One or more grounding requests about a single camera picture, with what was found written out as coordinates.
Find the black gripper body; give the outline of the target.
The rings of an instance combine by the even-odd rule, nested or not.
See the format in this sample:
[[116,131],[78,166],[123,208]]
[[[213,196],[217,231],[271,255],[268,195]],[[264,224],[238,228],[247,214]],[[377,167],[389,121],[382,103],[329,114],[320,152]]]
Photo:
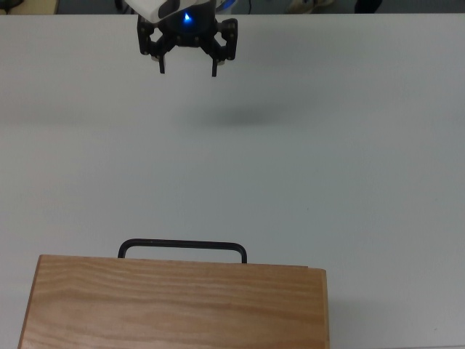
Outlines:
[[170,23],[160,24],[160,31],[167,43],[179,47],[215,47],[217,27],[215,22],[199,23]]

